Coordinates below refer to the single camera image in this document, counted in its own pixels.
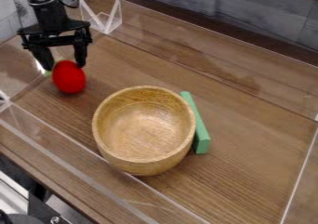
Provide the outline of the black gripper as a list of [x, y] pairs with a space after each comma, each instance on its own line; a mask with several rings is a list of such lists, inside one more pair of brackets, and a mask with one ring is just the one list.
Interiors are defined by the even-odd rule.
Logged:
[[22, 40], [22, 48], [30, 50], [34, 59], [46, 71], [53, 69], [54, 60], [48, 47], [70, 46], [74, 48], [77, 67], [85, 65], [86, 45], [92, 42], [90, 23], [68, 19], [58, 30], [44, 31], [38, 24], [17, 31]]

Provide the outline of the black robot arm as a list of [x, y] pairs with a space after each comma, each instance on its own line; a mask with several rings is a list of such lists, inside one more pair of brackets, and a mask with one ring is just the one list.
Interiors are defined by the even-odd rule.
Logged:
[[32, 7], [37, 23], [17, 31], [22, 48], [26, 49], [46, 71], [54, 66], [49, 48], [72, 46], [76, 65], [85, 65], [88, 45], [92, 43], [90, 23], [73, 20], [65, 12], [66, 4], [61, 0], [26, 0]]

